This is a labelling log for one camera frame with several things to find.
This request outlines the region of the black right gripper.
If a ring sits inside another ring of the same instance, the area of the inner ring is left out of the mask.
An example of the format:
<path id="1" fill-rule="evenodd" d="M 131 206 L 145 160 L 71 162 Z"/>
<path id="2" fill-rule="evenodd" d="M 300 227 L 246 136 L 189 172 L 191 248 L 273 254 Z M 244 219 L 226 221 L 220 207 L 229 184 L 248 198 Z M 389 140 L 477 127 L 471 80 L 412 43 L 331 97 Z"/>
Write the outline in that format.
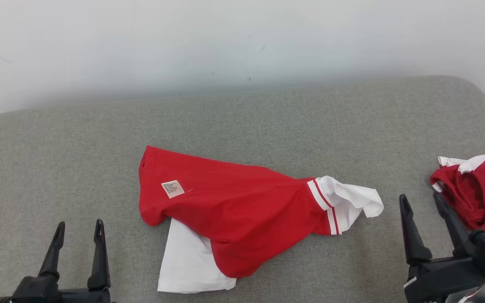
<path id="1" fill-rule="evenodd" d="M 432 259 L 421 239 L 405 194 L 399 196 L 406 262 L 404 293 L 408 303 L 485 303 L 485 255 L 475 254 L 470 233 L 440 192 L 433 192 L 437 211 L 446 223 L 453 256 Z"/>

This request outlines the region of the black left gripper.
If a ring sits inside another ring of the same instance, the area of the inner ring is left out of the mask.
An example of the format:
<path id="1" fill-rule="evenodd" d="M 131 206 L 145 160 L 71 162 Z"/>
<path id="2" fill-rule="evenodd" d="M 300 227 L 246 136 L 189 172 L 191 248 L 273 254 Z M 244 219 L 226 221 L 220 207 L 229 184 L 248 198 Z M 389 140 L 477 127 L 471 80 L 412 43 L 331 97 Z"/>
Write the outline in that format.
<path id="1" fill-rule="evenodd" d="M 0 297 L 0 303 L 110 303 L 110 272 L 106 236 L 102 219 L 96 221 L 93 240 L 96 249 L 87 288 L 60 290 L 59 253 L 64 245 L 65 222 L 56 228 L 37 277 L 26 276 L 12 295 Z"/>

